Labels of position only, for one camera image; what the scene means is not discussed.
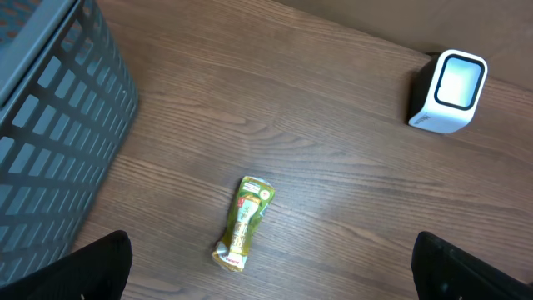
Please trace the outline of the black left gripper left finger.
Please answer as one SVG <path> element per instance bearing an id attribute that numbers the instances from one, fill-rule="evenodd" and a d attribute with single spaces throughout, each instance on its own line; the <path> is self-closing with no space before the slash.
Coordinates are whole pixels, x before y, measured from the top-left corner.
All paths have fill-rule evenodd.
<path id="1" fill-rule="evenodd" d="M 132 245 L 117 230 L 1 289 L 1 300 L 119 299 L 132 266 Z"/>

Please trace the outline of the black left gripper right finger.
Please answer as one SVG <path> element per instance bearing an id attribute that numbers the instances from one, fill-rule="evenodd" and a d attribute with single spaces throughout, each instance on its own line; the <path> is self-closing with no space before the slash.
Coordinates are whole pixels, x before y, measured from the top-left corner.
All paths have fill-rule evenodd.
<path id="1" fill-rule="evenodd" d="M 525 284 L 431 232 L 420 232 L 411 257 L 420 300 L 532 300 Z"/>

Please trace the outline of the green gold snack pouch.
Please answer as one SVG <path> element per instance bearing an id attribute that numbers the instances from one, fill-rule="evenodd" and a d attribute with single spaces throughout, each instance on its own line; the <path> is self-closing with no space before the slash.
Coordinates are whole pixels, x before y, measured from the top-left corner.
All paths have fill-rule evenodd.
<path id="1" fill-rule="evenodd" d="M 252 238 L 275 197 L 276 190 L 259 177 L 242 178 L 227 215 L 227 224 L 212 258 L 230 272 L 242 272 Z"/>

